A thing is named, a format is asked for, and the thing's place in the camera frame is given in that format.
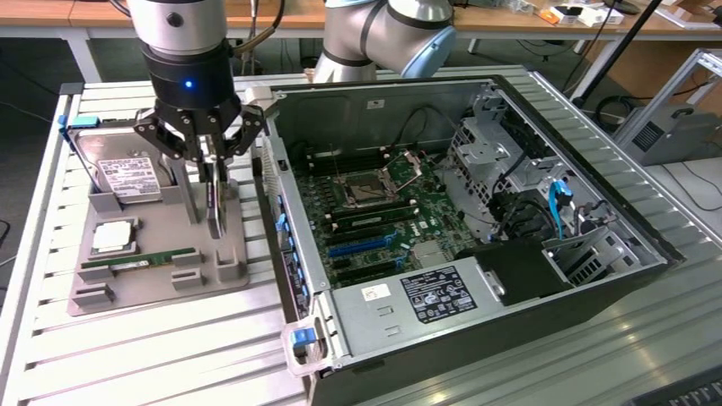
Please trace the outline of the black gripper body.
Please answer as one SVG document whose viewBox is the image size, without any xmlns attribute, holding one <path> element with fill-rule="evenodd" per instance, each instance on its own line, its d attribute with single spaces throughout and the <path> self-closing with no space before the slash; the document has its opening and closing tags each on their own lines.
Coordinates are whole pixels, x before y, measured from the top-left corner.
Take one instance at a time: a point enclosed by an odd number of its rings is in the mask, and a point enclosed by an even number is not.
<svg viewBox="0 0 722 406">
<path fill-rule="evenodd" d="M 139 113 L 139 125 L 170 125 L 182 135 L 222 138 L 240 112 L 224 41 L 209 51 L 170 55 L 141 44 L 155 101 Z"/>
</svg>

